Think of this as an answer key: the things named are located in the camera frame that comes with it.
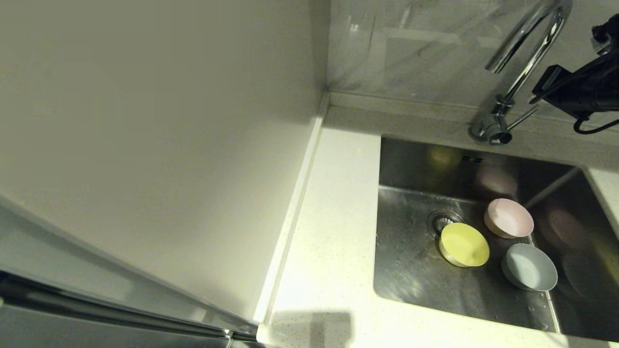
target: stainless steel sink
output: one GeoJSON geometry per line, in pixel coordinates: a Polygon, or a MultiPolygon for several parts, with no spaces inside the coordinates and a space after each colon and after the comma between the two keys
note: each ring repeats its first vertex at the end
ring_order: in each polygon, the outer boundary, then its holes
{"type": "Polygon", "coordinates": [[[383,138],[374,289],[384,298],[527,328],[619,341],[619,241],[578,167],[383,138]],[[483,223],[495,198],[525,205],[532,236],[504,240],[483,223]],[[434,226],[463,219],[490,244],[477,268],[449,264],[434,226]],[[550,292],[511,285],[500,268],[514,243],[554,261],[550,292]]]}

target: faucet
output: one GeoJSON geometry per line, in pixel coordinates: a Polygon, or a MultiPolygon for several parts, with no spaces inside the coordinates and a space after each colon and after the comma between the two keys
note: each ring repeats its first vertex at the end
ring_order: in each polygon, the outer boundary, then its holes
{"type": "Polygon", "coordinates": [[[495,74],[500,73],[529,34],[546,17],[551,16],[546,33],[538,42],[536,49],[531,53],[528,61],[523,65],[516,80],[505,94],[496,96],[496,104],[489,113],[484,113],[469,128],[469,134],[478,141],[487,141],[490,145],[505,145],[511,141],[513,127],[533,115],[537,105],[527,111],[515,122],[507,125],[505,116],[514,106],[514,96],[535,67],[542,60],[548,49],[555,42],[563,29],[572,9],[572,0],[541,0],[516,24],[495,55],[486,65],[486,70],[495,74]]]}

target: bowl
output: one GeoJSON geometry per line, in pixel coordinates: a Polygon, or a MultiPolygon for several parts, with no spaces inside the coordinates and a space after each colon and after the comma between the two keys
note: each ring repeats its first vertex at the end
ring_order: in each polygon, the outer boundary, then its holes
{"type": "Polygon", "coordinates": [[[558,279],[555,264],[548,255],[528,244],[510,246],[501,268],[512,284],[524,290],[549,291],[558,279]]]}
{"type": "Polygon", "coordinates": [[[460,222],[445,226],[438,246],[447,261],[458,267],[481,266],[490,257],[486,238],[478,230],[460,222]]]}
{"type": "Polygon", "coordinates": [[[492,233],[506,238],[526,237],[533,232],[533,218],[518,202],[499,198],[490,202],[483,221],[492,233]]]}

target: white countertop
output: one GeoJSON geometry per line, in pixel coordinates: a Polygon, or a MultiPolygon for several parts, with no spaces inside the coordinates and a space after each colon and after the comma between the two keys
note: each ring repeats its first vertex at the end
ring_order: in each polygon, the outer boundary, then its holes
{"type": "MultiPolygon", "coordinates": [[[[619,216],[617,147],[515,132],[512,144],[474,143],[467,125],[332,107],[297,228],[260,342],[317,347],[619,347],[381,298],[373,289],[381,134],[586,164],[608,215],[619,216]]],[[[617,230],[616,219],[611,223],[617,230]]]]}

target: backsplash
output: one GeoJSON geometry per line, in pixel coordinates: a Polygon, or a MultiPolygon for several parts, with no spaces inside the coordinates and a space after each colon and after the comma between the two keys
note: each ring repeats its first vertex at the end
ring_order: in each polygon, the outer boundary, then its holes
{"type": "MultiPolygon", "coordinates": [[[[532,0],[333,0],[329,88],[377,97],[487,107],[504,93],[537,43],[532,34],[501,74],[484,66],[532,0]]],[[[516,96],[515,112],[543,72],[559,64],[575,71],[597,57],[591,27],[619,13],[617,0],[575,0],[563,32],[516,96]]],[[[535,117],[573,122],[544,107],[535,117]]],[[[601,125],[619,113],[594,115],[601,125]]]]}

